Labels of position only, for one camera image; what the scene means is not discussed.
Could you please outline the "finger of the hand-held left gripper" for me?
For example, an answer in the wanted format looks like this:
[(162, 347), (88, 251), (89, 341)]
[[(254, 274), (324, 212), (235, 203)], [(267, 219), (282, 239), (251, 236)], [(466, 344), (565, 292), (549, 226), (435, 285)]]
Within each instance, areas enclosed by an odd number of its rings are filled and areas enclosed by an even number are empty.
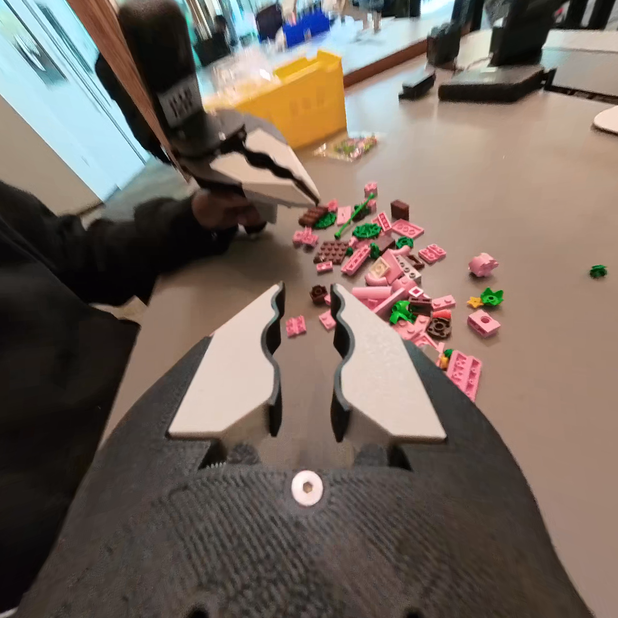
[(319, 202), (320, 194), (291, 147), (264, 128), (248, 132), (243, 188), (279, 202)]
[(316, 205), (316, 185), (295, 153), (274, 164), (282, 168), (284, 176), (269, 167), (253, 166), (238, 152), (208, 155), (208, 180), (239, 190), (259, 203), (297, 208)]

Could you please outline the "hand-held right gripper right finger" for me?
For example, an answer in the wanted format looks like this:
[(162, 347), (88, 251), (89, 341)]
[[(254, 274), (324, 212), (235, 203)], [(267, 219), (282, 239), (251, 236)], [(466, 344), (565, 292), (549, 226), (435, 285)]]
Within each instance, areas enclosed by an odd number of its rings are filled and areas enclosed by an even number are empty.
[(355, 445), (442, 443), (447, 434), (413, 363), (412, 346), (340, 284), (331, 286), (334, 372), (331, 426)]

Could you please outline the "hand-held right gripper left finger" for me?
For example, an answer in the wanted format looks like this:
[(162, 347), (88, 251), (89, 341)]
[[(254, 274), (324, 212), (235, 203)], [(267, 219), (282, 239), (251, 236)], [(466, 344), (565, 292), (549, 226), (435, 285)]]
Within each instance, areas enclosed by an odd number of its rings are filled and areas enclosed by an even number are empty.
[(285, 285), (274, 284), (206, 339), (168, 429), (173, 439), (264, 439), (282, 424)]

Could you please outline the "small clear plastic bag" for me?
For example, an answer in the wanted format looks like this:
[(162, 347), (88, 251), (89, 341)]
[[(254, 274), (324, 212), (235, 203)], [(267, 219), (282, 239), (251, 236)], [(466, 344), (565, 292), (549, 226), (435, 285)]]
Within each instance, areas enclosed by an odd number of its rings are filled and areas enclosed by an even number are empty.
[(351, 134), (337, 137), (321, 144), (313, 156), (353, 163), (373, 151), (379, 144), (376, 134)]

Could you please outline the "pile of pink toy bricks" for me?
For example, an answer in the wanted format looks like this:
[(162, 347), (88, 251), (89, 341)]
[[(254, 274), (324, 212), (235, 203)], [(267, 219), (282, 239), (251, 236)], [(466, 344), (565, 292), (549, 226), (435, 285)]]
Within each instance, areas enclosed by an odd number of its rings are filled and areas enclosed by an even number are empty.
[[(338, 271), (350, 280), (360, 276), (360, 283), (351, 293), (402, 339), (432, 353), (437, 367), (474, 402), (483, 363), (473, 355), (447, 348), (457, 300), (451, 294), (431, 296), (421, 287), (423, 268), (443, 261), (446, 251), (436, 243), (415, 249), (415, 241), (424, 234), (424, 228), (410, 220), (393, 220), (390, 211), (379, 211), (376, 182), (364, 186), (364, 197), (358, 204), (371, 192), (376, 193), (375, 200), (359, 213), (340, 239), (350, 246), (342, 264), (334, 266), (331, 261), (314, 264), (316, 274)], [(337, 211), (339, 206), (346, 205), (333, 199), (324, 206), (328, 206), (329, 211)], [(352, 235), (356, 226), (370, 222), (381, 225), (383, 232), (379, 237), (360, 240)], [(334, 234), (340, 227), (335, 224), (317, 230), (298, 226), (292, 235), (292, 244), (313, 258), (322, 242), (335, 240)]]

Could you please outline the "person's left hand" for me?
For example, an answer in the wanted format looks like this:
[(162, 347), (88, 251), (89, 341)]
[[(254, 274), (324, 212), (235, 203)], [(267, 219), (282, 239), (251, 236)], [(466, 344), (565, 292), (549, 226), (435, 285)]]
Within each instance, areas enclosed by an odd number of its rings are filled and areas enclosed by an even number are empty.
[(207, 230), (243, 227), (249, 234), (264, 229), (267, 221), (255, 205), (233, 192), (197, 190), (191, 197), (195, 219)]

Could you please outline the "yellow plastic bin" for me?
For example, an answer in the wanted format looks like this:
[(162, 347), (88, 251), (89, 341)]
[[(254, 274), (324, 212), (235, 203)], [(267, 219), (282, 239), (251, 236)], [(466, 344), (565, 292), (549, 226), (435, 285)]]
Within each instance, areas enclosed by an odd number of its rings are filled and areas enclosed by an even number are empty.
[(260, 69), (256, 77), (205, 95), (203, 105), (267, 120), (294, 150), (322, 143), (347, 128), (342, 59), (318, 50), (273, 72)]

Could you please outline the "crumpled clear plastic bags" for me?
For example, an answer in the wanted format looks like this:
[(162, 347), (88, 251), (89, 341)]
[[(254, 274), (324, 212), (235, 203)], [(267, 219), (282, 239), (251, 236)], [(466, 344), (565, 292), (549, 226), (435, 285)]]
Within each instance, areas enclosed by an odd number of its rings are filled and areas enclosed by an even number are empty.
[(208, 73), (211, 89), (203, 99), (210, 106), (234, 106), (282, 84), (260, 47), (234, 51), (211, 63)]

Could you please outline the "green vine piece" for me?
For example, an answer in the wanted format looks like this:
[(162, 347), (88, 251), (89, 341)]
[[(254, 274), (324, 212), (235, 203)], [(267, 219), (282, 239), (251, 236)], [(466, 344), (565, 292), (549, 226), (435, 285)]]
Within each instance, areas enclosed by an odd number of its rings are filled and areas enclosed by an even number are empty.
[(335, 240), (340, 240), (344, 231), (346, 230), (346, 228), (348, 228), (351, 223), (354, 221), (354, 219), (359, 215), (360, 212), (362, 212), (363, 210), (366, 210), (368, 207), (369, 202), (375, 200), (376, 197), (376, 193), (375, 192), (371, 192), (368, 194), (368, 196), (366, 197), (365, 201), (363, 201), (362, 203), (356, 205), (351, 213), (351, 215), (349, 216), (349, 218), (343, 223), (341, 224), (341, 226), (337, 229), (337, 232), (335, 232), (334, 234), (334, 239)]

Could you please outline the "blue plastic bin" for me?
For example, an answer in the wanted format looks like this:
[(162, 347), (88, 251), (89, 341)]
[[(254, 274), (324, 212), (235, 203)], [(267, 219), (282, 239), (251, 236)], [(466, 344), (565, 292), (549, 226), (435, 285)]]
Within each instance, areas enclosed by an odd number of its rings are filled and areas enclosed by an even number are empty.
[(330, 30), (329, 16), (322, 11), (304, 14), (295, 24), (285, 23), (282, 26), (287, 48), (293, 48), (303, 42), (324, 34)]

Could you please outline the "small black battery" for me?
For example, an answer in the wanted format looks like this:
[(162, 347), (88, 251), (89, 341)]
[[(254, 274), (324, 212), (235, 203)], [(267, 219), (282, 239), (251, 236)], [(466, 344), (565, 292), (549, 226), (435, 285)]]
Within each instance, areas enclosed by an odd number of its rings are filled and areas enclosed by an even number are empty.
[(433, 88), (436, 81), (436, 71), (432, 68), (421, 67), (410, 73), (402, 82), (398, 93), (400, 101), (413, 101), (424, 97)]

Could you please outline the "pink flower brick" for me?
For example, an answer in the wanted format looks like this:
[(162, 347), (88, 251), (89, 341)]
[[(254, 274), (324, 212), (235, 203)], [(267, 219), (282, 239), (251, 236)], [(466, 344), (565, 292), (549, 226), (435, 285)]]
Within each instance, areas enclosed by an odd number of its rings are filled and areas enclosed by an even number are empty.
[(487, 252), (476, 255), (468, 264), (469, 272), (477, 277), (484, 278), (490, 276), (499, 266), (499, 262)]

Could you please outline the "black charger cube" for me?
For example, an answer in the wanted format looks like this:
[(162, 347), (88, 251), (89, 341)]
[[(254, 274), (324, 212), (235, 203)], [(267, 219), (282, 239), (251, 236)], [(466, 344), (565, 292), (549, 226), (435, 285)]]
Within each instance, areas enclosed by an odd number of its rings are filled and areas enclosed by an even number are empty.
[(432, 28), (427, 36), (427, 64), (432, 67), (453, 67), (459, 55), (462, 26), (446, 22)]

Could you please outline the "flat black box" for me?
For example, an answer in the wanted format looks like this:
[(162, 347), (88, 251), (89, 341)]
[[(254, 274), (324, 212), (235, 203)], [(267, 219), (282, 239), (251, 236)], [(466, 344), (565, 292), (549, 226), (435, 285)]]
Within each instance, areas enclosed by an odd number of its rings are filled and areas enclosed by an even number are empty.
[(465, 69), (440, 84), (440, 101), (510, 104), (552, 86), (557, 68), (542, 65)]

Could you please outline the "black charging dock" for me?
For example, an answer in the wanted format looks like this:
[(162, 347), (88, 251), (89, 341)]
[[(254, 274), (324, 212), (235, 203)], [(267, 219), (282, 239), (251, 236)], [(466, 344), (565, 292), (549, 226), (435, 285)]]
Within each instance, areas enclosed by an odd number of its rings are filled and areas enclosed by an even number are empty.
[(492, 28), (490, 66), (538, 63), (561, 1), (512, 1), (506, 17)]

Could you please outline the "white book stand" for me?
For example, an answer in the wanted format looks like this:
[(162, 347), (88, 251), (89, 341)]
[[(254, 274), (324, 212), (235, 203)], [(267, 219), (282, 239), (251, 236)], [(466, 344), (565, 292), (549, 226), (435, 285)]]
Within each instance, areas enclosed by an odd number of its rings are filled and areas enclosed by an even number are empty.
[(617, 105), (599, 112), (592, 121), (592, 128), (617, 136)]

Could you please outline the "wooden post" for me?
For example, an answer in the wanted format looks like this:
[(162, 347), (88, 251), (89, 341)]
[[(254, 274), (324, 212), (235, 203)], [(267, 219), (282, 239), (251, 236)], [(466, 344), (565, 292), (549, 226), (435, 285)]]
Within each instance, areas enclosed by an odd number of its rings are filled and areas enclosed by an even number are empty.
[(106, 58), (111, 70), (131, 97), (143, 119), (156, 135), (162, 149), (178, 172), (189, 180), (173, 155), (172, 147), (157, 118), (153, 102), (145, 88), (135, 61), (127, 46), (118, 20), (118, 5), (115, 1), (68, 1), (100, 53)]

